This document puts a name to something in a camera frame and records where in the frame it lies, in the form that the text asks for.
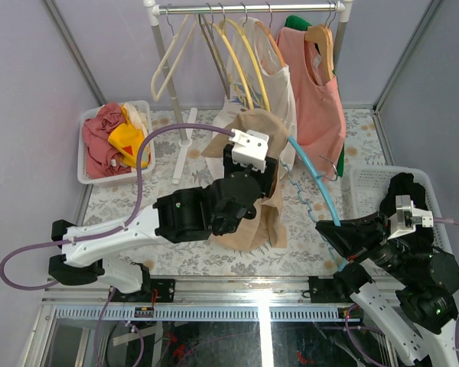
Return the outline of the blue hanger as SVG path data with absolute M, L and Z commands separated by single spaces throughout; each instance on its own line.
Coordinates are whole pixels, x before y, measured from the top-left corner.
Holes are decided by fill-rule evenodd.
M 293 138 L 286 140 L 285 151 L 295 154 L 293 166 L 279 160 L 279 170 L 284 174 L 279 181 L 282 194 L 282 222 L 287 230 L 289 249 L 272 257 L 267 264 L 278 265 L 281 270 L 317 271 L 318 274 L 343 270 L 347 263 L 314 228 L 320 217 L 340 220 L 339 207 L 335 205 L 327 179 L 309 167 L 309 158 Z

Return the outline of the beige t shirt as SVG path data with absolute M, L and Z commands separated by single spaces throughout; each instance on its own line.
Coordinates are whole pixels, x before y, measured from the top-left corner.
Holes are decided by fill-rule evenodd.
M 281 119 L 264 109 L 251 109 L 239 113 L 234 120 L 225 126 L 226 129 L 237 129 L 242 132 L 252 130 L 269 136 L 267 156 L 279 159 L 288 143 L 289 132 Z M 223 177 L 223 149 L 229 143 L 229 137 L 223 134 L 214 135 L 211 142 L 202 151 L 211 176 L 214 179 Z M 281 221 L 282 192 L 280 177 L 283 170 L 279 167 L 272 181 L 271 196 L 255 203 L 256 217 L 243 219 L 236 232 L 222 236 L 212 236 L 210 240 L 232 250 L 251 252 L 269 242 L 274 248 L 287 246 L 287 232 Z

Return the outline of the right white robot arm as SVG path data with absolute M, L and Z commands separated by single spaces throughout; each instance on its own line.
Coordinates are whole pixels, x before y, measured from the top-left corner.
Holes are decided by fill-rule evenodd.
M 423 209 L 374 213 L 340 225 L 320 220 L 316 230 L 348 261 L 334 273 L 334 294 L 353 301 L 381 329 L 407 366 L 459 366 L 459 266 L 442 249 L 421 252 L 400 239 L 418 226 L 455 225 Z M 395 292 L 402 313 L 385 300 L 362 263 L 371 260 L 403 288 Z

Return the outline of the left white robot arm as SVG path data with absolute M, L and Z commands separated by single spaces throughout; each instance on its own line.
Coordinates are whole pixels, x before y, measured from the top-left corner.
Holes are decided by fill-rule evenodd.
M 133 218 L 95 226 L 64 226 L 61 253 L 50 257 L 48 274 L 66 286 L 99 281 L 141 302 L 151 296 L 147 267 L 117 256 L 144 245 L 167 245 L 228 236 L 257 216 L 269 196 L 278 162 L 265 158 L 264 170 L 236 158 L 235 145 L 223 149 L 224 177 L 207 187 L 176 190 L 139 210 Z

